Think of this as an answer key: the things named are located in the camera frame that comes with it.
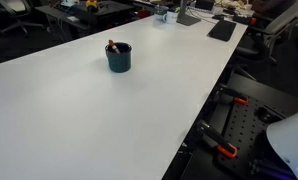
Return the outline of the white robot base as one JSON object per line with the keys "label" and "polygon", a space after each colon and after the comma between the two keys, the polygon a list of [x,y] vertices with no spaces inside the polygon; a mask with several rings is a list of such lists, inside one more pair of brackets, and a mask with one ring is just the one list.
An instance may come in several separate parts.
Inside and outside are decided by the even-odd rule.
{"label": "white robot base", "polygon": [[266,129],[269,144],[298,179],[298,112]]}

